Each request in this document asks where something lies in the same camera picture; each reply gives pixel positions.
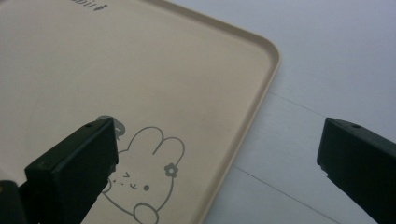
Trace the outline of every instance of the bunny illustration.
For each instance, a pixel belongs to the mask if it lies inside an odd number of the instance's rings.
[[[157,127],[140,130],[129,146],[119,151],[120,161],[104,196],[138,223],[158,223],[159,212],[171,197],[184,150],[180,139],[164,137]]]

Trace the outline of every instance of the beige tray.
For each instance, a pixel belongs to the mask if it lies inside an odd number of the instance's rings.
[[[168,2],[84,1],[0,1],[3,176],[112,116],[120,164],[83,223],[203,222],[276,47]]]

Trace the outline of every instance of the white table surface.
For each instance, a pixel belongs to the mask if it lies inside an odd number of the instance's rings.
[[[375,223],[316,157],[327,117],[396,142],[396,2],[173,2],[263,35],[282,54],[206,223]]]

